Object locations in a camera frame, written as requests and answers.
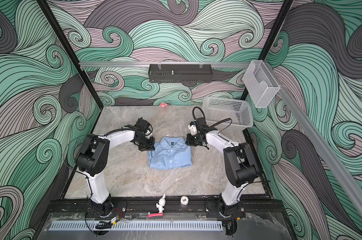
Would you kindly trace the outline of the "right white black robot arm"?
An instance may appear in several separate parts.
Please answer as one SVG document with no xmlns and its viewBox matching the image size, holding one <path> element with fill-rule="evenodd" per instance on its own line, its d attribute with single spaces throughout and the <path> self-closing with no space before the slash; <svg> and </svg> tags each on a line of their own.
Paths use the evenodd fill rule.
<svg viewBox="0 0 362 240">
<path fill-rule="evenodd" d="M 248 143 L 235 142 L 219 131 L 187 134 L 185 143 L 192 147 L 212 146 L 223 155 L 225 174 L 228 179 L 228 184 L 221 193 L 224 208 L 237 205 L 242 191 L 255 179 L 261 178 L 257 166 L 251 164 L 255 156 Z"/>
</svg>

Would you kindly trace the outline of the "light blue long sleeve shirt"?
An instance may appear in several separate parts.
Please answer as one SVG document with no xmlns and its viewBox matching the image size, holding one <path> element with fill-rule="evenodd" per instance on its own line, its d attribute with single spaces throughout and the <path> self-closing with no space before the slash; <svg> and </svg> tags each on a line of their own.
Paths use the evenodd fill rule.
<svg viewBox="0 0 362 240">
<path fill-rule="evenodd" d="M 148 152 L 149 167 L 157 170 L 173 170 L 192 165 L 191 146 L 183 137 L 163 137 Z"/>
</svg>

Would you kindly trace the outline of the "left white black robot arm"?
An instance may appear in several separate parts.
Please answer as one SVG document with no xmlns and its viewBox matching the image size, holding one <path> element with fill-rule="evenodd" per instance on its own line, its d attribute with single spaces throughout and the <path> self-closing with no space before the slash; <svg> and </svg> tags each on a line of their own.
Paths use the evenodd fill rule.
<svg viewBox="0 0 362 240">
<path fill-rule="evenodd" d="M 87 179 L 91 206 L 102 217 L 109 216 L 113 210 L 112 197 L 104 175 L 109 150 L 127 142 L 138 146 L 142 152 L 155 149 L 155 138 L 151 131 L 135 127 L 117 129 L 104 135 L 89 134 L 80 147 L 76 165 Z"/>
</svg>

